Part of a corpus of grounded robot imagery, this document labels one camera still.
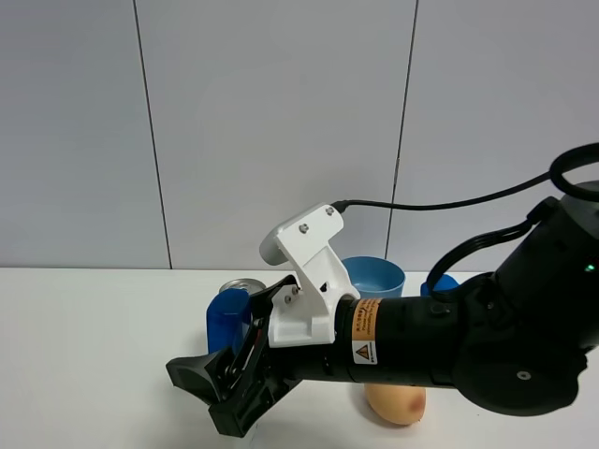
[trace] bolt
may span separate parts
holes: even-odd
[[[521,381],[530,381],[533,377],[528,371],[518,371],[516,375]]]

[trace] white table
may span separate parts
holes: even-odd
[[[172,387],[164,366],[205,353],[204,313],[222,283],[282,275],[0,269],[0,447],[218,447],[206,406]],[[410,274],[404,295],[416,295],[423,281]],[[430,389],[423,420],[406,428],[378,420],[360,385],[305,382],[260,420],[254,447],[596,447],[597,355],[590,365],[565,410],[501,416],[456,391]]]

